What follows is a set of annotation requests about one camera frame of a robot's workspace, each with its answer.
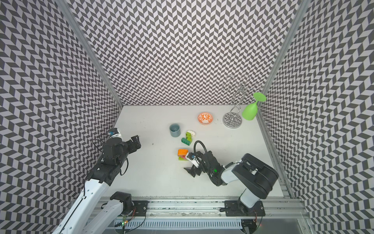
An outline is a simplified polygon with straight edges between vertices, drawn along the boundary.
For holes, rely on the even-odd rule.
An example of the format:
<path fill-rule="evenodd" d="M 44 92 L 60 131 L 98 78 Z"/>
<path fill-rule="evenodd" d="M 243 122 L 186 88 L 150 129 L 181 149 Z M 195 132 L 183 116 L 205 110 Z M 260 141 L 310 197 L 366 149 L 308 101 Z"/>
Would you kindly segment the orange long lego brick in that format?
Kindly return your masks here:
<path fill-rule="evenodd" d="M 177 152 L 178 157 L 185 157 L 189 153 L 188 149 L 179 149 Z"/>

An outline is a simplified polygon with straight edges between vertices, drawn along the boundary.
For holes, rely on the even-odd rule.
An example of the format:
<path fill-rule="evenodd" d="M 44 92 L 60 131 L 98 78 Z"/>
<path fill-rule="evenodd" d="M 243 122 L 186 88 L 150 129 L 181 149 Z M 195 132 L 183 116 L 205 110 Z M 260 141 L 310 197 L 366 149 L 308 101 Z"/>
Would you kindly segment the dark green long lego brick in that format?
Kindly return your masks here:
<path fill-rule="evenodd" d="M 182 138 L 182 139 L 181 139 L 181 142 L 184 143 L 184 144 L 186 144 L 186 145 L 188 145 L 188 146 L 190 146 L 190 144 L 191 144 L 191 141 L 189 141 L 189 140 L 186 139 L 186 138 Z"/>

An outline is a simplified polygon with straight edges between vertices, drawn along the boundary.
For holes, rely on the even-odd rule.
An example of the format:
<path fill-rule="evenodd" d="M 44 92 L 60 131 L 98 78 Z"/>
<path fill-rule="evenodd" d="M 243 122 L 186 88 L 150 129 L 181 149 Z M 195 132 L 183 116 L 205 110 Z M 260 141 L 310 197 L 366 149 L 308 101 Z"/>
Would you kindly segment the white long lego brick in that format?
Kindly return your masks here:
<path fill-rule="evenodd" d="M 189 133 L 192 138 L 194 138 L 196 136 L 196 133 L 192 130 L 187 130 L 187 133 Z"/>

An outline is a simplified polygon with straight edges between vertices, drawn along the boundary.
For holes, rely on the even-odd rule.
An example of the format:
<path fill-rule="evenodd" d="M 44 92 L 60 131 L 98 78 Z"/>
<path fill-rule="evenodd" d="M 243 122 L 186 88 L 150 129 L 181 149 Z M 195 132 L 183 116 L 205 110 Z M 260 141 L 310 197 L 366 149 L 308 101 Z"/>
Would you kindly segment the lime square lego brick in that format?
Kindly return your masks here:
<path fill-rule="evenodd" d="M 192 142 L 192 135 L 190 132 L 186 132 L 186 140 Z"/>

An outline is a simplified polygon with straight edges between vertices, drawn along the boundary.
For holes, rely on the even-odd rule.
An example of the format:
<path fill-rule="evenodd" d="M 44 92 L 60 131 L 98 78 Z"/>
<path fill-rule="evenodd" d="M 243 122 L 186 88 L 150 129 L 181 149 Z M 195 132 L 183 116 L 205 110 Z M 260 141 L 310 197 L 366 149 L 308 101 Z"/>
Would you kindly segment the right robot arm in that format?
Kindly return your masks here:
<path fill-rule="evenodd" d="M 193 166 L 185 168 L 192 176 L 208 175 L 215 186 L 224 186 L 240 181 L 245 190 L 239 197 L 238 206 L 251 209 L 261 199 L 266 199 L 277 182 L 279 175 L 275 169 L 251 154 L 245 154 L 239 162 L 221 165 L 211 151 L 188 153 L 186 159 Z"/>

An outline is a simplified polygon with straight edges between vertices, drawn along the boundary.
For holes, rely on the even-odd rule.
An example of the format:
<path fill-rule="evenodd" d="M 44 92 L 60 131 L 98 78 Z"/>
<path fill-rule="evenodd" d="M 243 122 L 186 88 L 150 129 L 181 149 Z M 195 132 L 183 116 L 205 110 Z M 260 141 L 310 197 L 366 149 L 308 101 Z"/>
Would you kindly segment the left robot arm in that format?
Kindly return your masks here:
<path fill-rule="evenodd" d="M 88 221 L 102 196 L 121 173 L 121 167 L 128 155 L 140 148 L 138 135 L 131 137 L 127 142 L 123 142 L 120 137 L 109 138 L 103 144 L 99 161 L 88 173 L 82 192 L 53 233 L 102 234 L 118 216 L 134 215 L 135 205 L 131 194 L 116 192 L 105 207 Z"/>

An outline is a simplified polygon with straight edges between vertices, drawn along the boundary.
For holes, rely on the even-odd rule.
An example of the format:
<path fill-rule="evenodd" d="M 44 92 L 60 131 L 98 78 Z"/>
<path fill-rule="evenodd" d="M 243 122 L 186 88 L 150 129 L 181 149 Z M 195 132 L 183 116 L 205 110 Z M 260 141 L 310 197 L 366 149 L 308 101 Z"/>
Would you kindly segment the teal ceramic cup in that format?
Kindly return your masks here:
<path fill-rule="evenodd" d="M 172 137 L 179 137 L 181 134 L 180 125 L 177 123 L 171 124 L 169 126 L 169 131 Z"/>

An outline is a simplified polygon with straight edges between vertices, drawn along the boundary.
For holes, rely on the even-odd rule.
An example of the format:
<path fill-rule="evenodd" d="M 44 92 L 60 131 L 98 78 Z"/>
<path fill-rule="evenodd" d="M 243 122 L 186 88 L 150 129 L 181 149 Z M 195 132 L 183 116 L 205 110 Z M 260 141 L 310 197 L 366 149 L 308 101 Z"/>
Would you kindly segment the orange patterned small bowl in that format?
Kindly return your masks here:
<path fill-rule="evenodd" d="M 197 119 L 200 124 L 209 125 L 213 122 L 213 115 L 208 112 L 203 112 L 199 114 Z"/>

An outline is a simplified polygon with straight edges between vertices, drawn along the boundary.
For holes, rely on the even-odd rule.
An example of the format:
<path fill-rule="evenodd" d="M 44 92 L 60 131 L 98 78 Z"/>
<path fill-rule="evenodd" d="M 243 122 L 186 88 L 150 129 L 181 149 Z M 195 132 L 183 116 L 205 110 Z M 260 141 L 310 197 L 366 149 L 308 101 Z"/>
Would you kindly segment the chrome glass holder stand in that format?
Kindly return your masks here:
<path fill-rule="evenodd" d="M 240 116 L 241 104 L 245 100 L 249 91 L 258 91 L 260 88 L 258 85 L 252 86 L 248 84 L 248 76 L 240 78 L 238 84 L 233 86 L 234 77 L 230 76 L 227 78 L 228 84 L 225 87 L 225 91 L 229 91 L 233 94 L 231 99 L 232 108 L 230 111 L 223 116 L 223 124 L 230 129 L 237 129 L 242 124 L 242 117 Z"/>

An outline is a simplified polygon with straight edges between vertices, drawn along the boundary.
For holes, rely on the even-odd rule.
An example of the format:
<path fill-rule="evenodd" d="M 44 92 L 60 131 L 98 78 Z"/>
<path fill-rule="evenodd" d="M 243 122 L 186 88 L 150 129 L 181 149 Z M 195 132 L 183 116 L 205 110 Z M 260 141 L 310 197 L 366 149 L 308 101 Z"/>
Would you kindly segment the green plastic wine glass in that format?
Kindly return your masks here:
<path fill-rule="evenodd" d="M 267 97 L 260 92 L 254 93 L 253 97 L 255 102 L 249 104 L 242 112 L 242 117 L 247 121 L 252 121 L 255 119 L 258 113 L 258 102 L 265 102 L 267 100 Z"/>

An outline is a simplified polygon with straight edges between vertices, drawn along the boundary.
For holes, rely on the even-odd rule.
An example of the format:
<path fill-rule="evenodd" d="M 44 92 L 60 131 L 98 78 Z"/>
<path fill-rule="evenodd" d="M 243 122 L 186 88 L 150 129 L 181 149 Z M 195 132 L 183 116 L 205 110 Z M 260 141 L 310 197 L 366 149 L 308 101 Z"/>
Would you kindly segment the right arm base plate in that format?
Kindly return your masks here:
<path fill-rule="evenodd" d="M 239 200 L 225 200 L 224 208 L 221 208 L 220 212 L 225 212 L 226 216 L 263 217 L 266 215 L 263 203 L 261 201 L 257 201 L 252 208 L 248 208 Z"/>

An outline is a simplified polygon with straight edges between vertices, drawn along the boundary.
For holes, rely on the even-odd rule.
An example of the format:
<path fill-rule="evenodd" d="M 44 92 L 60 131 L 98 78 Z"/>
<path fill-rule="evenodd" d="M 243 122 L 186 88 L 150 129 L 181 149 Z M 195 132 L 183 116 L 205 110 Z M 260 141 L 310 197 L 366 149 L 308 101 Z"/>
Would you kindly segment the aluminium front rail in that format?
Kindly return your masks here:
<path fill-rule="evenodd" d="M 133 197 L 133 200 L 146 200 L 147 219 L 218 219 L 228 218 L 223 210 L 226 200 L 236 201 L 237 197 Z M 308 219 L 309 215 L 300 199 L 268 197 L 262 201 L 264 219 L 290 218 Z"/>

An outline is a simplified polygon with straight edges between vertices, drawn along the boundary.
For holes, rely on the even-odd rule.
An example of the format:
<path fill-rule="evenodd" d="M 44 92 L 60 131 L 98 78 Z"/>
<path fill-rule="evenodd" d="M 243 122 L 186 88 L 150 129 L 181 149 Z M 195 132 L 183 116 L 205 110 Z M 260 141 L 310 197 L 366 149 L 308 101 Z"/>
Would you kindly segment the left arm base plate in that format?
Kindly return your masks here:
<path fill-rule="evenodd" d="M 120 216 L 145 217 L 149 202 L 147 200 L 125 201 L 120 203 L 123 207 L 119 209 Z"/>

